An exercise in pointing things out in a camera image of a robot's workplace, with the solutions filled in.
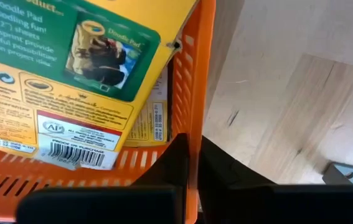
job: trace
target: product package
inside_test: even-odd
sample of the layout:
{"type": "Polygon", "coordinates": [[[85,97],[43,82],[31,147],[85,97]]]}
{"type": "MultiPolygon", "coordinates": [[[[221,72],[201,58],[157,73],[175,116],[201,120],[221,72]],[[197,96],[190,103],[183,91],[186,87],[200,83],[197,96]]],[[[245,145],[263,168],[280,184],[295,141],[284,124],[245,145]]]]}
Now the product package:
{"type": "Polygon", "coordinates": [[[0,150],[113,167],[195,0],[0,0],[0,150]]]}
{"type": "Polygon", "coordinates": [[[146,104],[129,133],[124,146],[145,147],[160,146],[169,140],[169,124],[171,112],[168,111],[168,68],[164,68],[151,90],[146,104]]]}

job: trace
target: circular logo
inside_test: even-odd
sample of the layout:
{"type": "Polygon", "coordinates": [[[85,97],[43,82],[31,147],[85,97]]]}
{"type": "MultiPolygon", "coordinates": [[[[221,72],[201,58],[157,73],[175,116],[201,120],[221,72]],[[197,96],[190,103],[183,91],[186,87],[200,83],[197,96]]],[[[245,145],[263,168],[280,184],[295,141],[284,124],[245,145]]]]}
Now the circular logo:
{"type": "Polygon", "coordinates": [[[53,121],[45,121],[44,128],[51,133],[64,133],[64,127],[53,121]]]}
{"type": "Polygon", "coordinates": [[[51,84],[44,82],[42,80],[36,80],[36,79],[27,79],[24,81],[24,83],[31,89],[33,90],[39,90],[39,91],[52,91],[53,87],[51,84]]]}
{"type": "Polygon", "coordinates": [[[83,21],[82,28],[88,33],[97,36],[103,35],[106,32],[104,27],[100,23],[95,21],[83,21]]]}
{"type": "Polygon", "coordinates": [[[0,72],[0,81],[6,84],[14,84],[16,82],[13,76],[6,72],[0,72]]]}

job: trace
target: green label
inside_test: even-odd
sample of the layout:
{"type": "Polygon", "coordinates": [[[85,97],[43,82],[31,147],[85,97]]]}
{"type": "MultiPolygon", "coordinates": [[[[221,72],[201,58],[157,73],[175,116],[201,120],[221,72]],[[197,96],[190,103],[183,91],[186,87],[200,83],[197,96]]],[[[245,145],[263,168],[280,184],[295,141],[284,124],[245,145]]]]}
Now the green label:
{"type": "Polygon", "coordinates": [[[132,101],[158,34],[85,1],[0,0],[0,63],[132,101]]]}

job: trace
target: wooden floor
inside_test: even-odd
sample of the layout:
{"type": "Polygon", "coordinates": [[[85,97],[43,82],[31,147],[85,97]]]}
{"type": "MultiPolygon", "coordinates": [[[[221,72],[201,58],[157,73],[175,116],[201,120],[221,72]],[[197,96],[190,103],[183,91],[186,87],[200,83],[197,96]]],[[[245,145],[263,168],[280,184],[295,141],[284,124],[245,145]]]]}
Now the wooden floor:
{"type": "Polygon", "coordinates": [[[277,183],[353,164],[353,0],[217,2],[204,135],[277,183]]]}

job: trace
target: orange plastic basket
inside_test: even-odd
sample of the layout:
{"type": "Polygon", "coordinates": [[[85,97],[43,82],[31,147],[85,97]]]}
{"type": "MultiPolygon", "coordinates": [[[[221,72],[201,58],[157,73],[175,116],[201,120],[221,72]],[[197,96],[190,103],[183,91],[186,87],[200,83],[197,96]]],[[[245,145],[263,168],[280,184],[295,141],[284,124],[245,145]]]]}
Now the orange plastic basket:
{"type": "MultiPolygon", "coordinates": [[[[182,31],[182,52],[174,57],[172,135],[188,133],[191,153],[186,223],[197,220],[197,165],[214,17],[215,0],[201,0],[182,31]]],[[[44,187],[130,185],[165,149],[124,147],[115,168],[109,171],[70,171],[0,151],[0,222],[14,222],[20,199],[44,187]]]]}

